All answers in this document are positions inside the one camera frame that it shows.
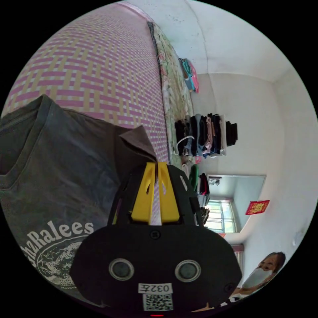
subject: pink clothing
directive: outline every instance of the pink clothing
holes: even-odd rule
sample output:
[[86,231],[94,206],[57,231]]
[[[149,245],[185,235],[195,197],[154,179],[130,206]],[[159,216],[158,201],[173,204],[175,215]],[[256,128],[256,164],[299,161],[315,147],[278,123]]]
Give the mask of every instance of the pink clothing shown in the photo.
[[210,117],[206,118],[206,126],[208,128],[208,140],[206,141],[206,143],[204,145],[206,150],[204,150],[202,152],[202,154],[210,153],[211,147],[212,147],[212,143],[213,143],[213,131],[212,131],[212,123],[211,123],[211,118]]

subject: face mask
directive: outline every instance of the face mask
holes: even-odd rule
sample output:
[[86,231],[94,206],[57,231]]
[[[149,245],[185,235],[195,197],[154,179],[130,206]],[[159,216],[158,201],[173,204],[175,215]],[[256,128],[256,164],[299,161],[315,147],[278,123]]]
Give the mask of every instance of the face mask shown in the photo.
[[266,278],[268,278],[273,271],[263,271],[261,268],[256,268],[247,280],[242,285],[243,288],[250,288],[261,284]]

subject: hanging clothes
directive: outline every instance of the hanging clothes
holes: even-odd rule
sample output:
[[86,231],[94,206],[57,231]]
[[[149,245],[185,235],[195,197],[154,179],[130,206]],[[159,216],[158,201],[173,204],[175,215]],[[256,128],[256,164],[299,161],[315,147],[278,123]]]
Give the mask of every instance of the hanging clothes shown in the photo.
[[207,128],[207,141],[205,143],[205,148],[202,152],[202,155],[204,154],[209,154],[211,151],[212,143],[213,143],[213,134],[212,134],[212,124],[211,124],[211,118],[210,117],[205,117],[206,121],[206,128]]
[[[186,115],[185,122],[189,125],[189,136],[193,136],[191,117],[189,115]],[[192,146],[192,138],[189,138],[187,141],[187,144],[185,145],[185,148],[189,156],[192,156],[191,146]]]
[[227,146],[235,145],[238,139],[238,126],[237,124],[231,124],[226,122],[226,144]]
[[198,138],[198,126],[196,123],[196,118],[195,116],[192,116],[190,118],[191,126],[192,126],[192,135],[194,137],[194,140],[191,144],[191,152],[193,156],[196,156],[196,151],[197,151],[197,138]]
[[[176,135],[177,135],[177,143],[185,137],[185,128],[181,120],[178,120],[175,122],[175,129],[176,129]],[[183,148],[184,148],[184,143],[179,143],[178,144],[178,153],[181,156],[183,154]]]
[[196,119],[196,124],[197,124],[197,139],[196,139],[196,153],[197,156],[202,156],[202,151],[204,147],[204,142],[201,141],[203,140],[203,137],[200,137],[200,122],[203,121],[201,118],[203,116],[201,114],[196,114],[195,119]]

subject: printed number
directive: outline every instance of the printed number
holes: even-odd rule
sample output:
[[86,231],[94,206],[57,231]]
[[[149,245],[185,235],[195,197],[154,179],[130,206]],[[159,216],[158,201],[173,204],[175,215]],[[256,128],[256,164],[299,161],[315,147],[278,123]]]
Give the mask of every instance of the printed number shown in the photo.
[[139,293],[153,293],[153,294],[157,294],[157,293],[167,293],[167,292],[171,292],[172,293],[172,288],[170,284],[163,284],[163,285],[157,285],[157,284],[153,284],[153,285],[148,285],[148,284],[139,284],[138,285],[138,292]]
[[151,291],[152,292],[162,292],[162,291],[165,291],[167,292],[169,290],[169,286],[168,285],[165,285],[165,286],[161,286],[161,285],[151,285],[152,288],[151,288]]

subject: window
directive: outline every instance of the window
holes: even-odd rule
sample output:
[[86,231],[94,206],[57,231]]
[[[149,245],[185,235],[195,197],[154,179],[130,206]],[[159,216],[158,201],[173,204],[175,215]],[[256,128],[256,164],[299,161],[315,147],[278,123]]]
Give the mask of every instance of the window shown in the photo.
[[216,233],[236,232],[231,202],[210,200],[206,208],[210,210],[206,227]]

